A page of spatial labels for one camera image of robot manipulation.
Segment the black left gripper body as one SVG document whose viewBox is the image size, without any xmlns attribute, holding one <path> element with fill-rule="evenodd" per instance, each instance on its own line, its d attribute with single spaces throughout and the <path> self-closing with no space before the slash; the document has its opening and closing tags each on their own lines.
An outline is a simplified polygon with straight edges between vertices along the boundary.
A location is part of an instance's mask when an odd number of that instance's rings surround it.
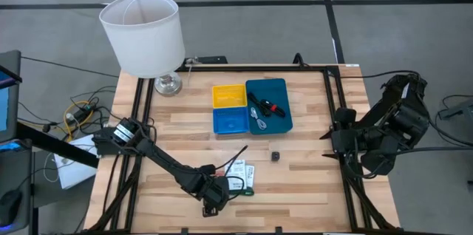
<svg viewBox="0 0 473 235">
<path fill-rule="evenodd" d="M 197 196 L 206 208 L 224 208 L 229 200 L 228 178 L 224 176 L 206 177 Z"/>
</svg>

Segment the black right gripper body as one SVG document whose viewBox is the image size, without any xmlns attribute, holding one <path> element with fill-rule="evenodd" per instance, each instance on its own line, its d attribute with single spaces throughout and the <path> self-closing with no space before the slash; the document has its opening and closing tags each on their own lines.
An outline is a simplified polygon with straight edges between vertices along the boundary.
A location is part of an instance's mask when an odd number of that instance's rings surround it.
<svg viewBox="0 0 473 235">
<path fill-rule="evenodd" d="M 353 128 L 340 128 L 330 130 L 333 151 L 336 154 L 344 154 L 355 149 L 355 143 L 361 132 Z"/>
</svg>

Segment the white labelled box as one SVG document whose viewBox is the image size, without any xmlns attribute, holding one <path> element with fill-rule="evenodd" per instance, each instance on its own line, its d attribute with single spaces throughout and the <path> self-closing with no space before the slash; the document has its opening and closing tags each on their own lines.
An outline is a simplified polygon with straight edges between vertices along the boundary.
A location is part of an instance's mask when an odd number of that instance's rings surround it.
<svg viewBox="0 0 473 235">
<path fill-rule="evenodd" d="M 225 166 L 225 176 L 228 178 L 230 191 L 238 191 L 246 188 L 246 162 L 245 160 L 235 160 Z"/>
</svg>

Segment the large teal plastic bin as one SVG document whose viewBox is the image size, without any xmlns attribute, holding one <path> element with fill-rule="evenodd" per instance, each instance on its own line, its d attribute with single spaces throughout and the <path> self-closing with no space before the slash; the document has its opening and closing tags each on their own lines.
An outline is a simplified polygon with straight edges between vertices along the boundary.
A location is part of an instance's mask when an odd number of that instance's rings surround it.
<svg viewBox="0 0 473 235">
<path fill-rule="evenodd" d="M 245 88 L 251 134 L 284 134 L 293 128 L 284 79 L 248 80 Z"/>
</svg>

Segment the small blue plastic bin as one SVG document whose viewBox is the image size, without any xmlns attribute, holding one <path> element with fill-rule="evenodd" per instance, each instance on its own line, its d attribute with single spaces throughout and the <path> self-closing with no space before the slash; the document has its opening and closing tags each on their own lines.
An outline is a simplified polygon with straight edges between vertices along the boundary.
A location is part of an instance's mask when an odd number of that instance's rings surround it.
<svg viewBox="0 0 473 235">
<path fill-rule="evenodd" d="M 213 110 L 215 134 L 237 134 L 249 131 L 248 108 L 233 107 Z"/>
</svg>

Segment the small yellow plastic bin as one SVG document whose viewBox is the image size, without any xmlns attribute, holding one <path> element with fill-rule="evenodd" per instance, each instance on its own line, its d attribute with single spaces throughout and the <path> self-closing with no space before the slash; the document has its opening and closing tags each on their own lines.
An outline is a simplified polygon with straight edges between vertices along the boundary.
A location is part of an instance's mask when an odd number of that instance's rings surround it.
<svg viewBox="0 0 473 235">
<path fill-rule="evenodd" d="M 244 84 L 212 87 L 212 105 L 215 109 L 244 107 L 248 105 Z"/>
</svg>

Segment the grey floor device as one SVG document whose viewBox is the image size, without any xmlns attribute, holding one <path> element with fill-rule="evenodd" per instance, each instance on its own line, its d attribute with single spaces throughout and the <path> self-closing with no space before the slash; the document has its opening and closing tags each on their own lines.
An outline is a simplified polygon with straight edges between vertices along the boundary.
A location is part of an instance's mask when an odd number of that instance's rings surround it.
<svg viewBox="0 0 473 235">
<path fill-rule="evenodd" d="M 473 98 L 446 108 L 439 115 L 441 120 L 448 120 L 456 115 L 463 115 L 468 122 L 473 123 Z"/>
</svg>

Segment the white flat carton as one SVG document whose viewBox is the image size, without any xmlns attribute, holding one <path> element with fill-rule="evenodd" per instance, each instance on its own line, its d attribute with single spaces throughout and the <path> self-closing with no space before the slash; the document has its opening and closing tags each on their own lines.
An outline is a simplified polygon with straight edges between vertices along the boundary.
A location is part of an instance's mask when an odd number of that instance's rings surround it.
<svg viewBox="0 0 473 235">
<path fill-rule="evenodd" d="M 70 144 L 89 152 L 90 154 L 98 156 L 97 149 L 92 141 L 93 136 L 87 135 L 85 137 L 72 140 Z M 67 159 L 58 154 L 54 154 L 54 161 L 58 167 L 58 179 L 62 189 L 71 188 L 90 177 L 95 176 L 97 169 L 86 166 L 82 163 Z"/>
</svg>

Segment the black power strip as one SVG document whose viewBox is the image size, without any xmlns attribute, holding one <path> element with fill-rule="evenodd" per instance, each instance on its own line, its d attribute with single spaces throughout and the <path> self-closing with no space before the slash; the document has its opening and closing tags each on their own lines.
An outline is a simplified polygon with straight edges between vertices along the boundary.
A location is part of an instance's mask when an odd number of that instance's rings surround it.
<svg viewBox="0 0 473 235">
<path fill-rule="evenodd" d="M 89 116 L 92 116 L 96 105 L 85 105 L 77 109 L 74 113 L 66 113 L 66 121 L 68 124 L 83 123 Z"/>
</svg>

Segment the black diagonal metal bar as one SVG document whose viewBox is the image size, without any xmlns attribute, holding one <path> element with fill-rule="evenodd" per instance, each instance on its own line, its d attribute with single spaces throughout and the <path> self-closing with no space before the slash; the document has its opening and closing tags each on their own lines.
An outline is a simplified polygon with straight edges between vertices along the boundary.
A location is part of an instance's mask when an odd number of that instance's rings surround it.
<svg viewBox="0 0 473 235">
<path fill-rule="evenodd" d="M 30 140 L 33 146 L 41 150 L 57 154 L 85 166 L 98 167 L 99 159 L 94 154 L 19 122 L 16 126 L 16 137 L 22 140 Z"/>
</svg>

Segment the white shade table lamp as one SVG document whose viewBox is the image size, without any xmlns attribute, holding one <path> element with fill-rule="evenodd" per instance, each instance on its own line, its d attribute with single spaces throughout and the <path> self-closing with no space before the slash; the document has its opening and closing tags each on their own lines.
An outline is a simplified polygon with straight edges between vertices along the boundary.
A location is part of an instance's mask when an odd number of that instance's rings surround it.
<svg viewBox="0 0 473 235">
<path fill-rule="evenodd" d="M 186 50 L 174 0 L 115 0 L 99 19 L 123 71 L 152 79 L 163 96 L 180 92 Z"/>
</svg>

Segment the dark grey side desk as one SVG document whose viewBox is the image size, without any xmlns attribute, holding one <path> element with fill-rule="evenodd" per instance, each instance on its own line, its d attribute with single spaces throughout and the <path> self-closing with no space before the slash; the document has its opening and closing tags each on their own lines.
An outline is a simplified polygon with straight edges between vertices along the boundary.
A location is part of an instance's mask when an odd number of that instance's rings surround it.
<svg viewBox="0 0 473 235">
<path fill-rule="evenodd" d="M 19 231 L 30 224 L 33 209 L 30 187 L 32 159 L 30 140 L 14 140 L 0 146 L 0 197 L 13 189 L 22 192 L 21 204 L 14 222 L 0 228 L 0 235 Z"/>
</svg>

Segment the black computer mouse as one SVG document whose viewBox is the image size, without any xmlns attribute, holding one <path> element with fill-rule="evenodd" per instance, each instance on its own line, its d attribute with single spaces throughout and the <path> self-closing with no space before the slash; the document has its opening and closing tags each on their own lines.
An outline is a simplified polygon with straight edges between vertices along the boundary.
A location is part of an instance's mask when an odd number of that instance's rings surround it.
<svg viewBox="0 0 473 235">
<path fill-rule="evenodd" d="M 0 197 L 0 228 L 11 225 L 19 210 L 22 192 L 18 189 L 7 191 Z"/>
</svg>

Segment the grey monitor with blue screen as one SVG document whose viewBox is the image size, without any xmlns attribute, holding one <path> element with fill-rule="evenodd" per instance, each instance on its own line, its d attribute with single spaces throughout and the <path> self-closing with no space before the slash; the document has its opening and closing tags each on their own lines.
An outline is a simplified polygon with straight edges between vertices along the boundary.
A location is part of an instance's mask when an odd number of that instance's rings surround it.
<svg viewBox="0 0 473 235">
<path fill-rule="evenodd" d="M 0 143 L 16 136 L 20 69 L 19 50 L 0 53 Z"/>
</svg>

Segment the black aluminium table frame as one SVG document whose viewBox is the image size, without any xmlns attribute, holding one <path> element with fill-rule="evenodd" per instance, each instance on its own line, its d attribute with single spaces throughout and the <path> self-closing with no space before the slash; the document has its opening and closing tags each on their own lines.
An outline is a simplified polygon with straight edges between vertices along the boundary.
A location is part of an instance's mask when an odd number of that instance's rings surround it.
<svg viewBox="0 0 473 235">
<path fill-rule="evenodd" d="M 152 119 L 160 148 L 190 166 L 221 165 L 238 155 L 256 169 L 252 197 L 230 201 L 215 217 L 150 160 L 141 164 L 133 209 L 122 204 L 108 229 L 133 233 L 350 232 L 375 221 L 347 193 L 329 140 L 320 140 L 340 106 L 369 110 L 361 70 L 347 65 L 199 65 L 182 72 L 174 97 L 157 94 L 152 83 L 120 74 L 112 104 L 117 117 Z M 211 90 L 216 85 L 282 78 L 287 84 L 293 128 L 285 134 L 214 134 Z M 271 152 L 280 159 L 272 162 Z"/>
</svg>

